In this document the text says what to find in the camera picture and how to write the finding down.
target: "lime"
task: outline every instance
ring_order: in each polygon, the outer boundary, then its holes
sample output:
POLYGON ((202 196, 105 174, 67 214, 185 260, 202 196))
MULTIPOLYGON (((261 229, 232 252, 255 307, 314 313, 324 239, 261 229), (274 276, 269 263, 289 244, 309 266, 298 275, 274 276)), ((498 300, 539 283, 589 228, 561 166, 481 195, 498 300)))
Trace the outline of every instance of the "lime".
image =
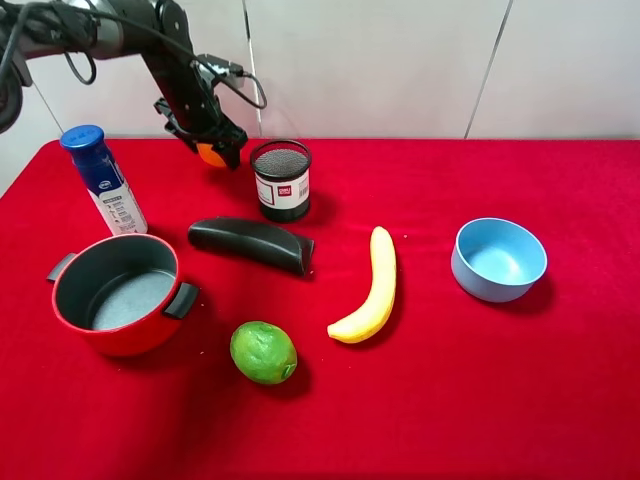
POLYGON ((231 357, 251 380, 269 385, 284 382, 298 364, 289 336, 265 322, 247 322, 233 332, 231 357))

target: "orange ball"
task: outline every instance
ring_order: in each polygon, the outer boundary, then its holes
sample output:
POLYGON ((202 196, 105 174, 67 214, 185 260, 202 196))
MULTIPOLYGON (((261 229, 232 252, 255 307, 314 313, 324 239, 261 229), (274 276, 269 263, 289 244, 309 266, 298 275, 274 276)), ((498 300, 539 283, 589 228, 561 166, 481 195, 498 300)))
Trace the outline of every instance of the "orange ball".
POLYGON ((208 145, 206 143, 199 143, 198 153, 200 154, 200 158, 202 158, 209 165, 217 168, 227 166, 224 163, 224 160, 222 160, 222 157, 212 150, 211 145, 208 145))

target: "blue bowl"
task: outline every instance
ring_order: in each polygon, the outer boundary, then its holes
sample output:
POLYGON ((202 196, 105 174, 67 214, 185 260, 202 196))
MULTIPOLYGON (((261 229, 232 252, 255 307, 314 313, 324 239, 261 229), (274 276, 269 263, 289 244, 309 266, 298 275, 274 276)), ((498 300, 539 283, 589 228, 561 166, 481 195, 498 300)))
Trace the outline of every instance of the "blue bowl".
POLYGON ((478 218, 464 225, 451 256, 462 288, 487 302, 509 302, 524 295, 547 269, 547 254, 527 229, 500 218, 478 218))

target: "cooking pot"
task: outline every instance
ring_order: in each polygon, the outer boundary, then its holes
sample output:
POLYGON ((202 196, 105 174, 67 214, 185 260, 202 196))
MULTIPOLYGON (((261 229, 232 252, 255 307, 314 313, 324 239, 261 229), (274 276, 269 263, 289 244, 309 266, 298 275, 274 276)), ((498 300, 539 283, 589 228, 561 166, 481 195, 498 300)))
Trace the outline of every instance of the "cooking pot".
POLYGON ((107 355, 137 355, 164 343, 198 295, 175 250, 152 235, 110 237, 69 254, 49 274, 62 324, 107 355))

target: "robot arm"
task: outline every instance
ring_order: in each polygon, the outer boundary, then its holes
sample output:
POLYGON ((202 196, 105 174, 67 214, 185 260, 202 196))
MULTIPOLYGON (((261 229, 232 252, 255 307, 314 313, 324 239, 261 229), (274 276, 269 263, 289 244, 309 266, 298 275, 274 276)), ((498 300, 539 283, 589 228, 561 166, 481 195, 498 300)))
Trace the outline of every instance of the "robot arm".
POLYGON ((70 61, 68 52, 84 52, 90 59, 92 75, 83 81, 87 84, 95 79, 94 58, 141 55, 163 95, 155 108, 167 119, 165 129, 194 152, 198 143, 211 145, 230 168, 238 165, 247 135, 223 113, 214 88, 224 83, 251 105, 266 107, 260 84, 240 65, 193 53, 187 16, 173 0, 63 0, 22 6, 0 0, 0 50, 0 132, 18 117, 21 88, 32 83, 26 60, 64 54, 70 61), (256 81, 261 105, 238 90, 245 77, 256 81))

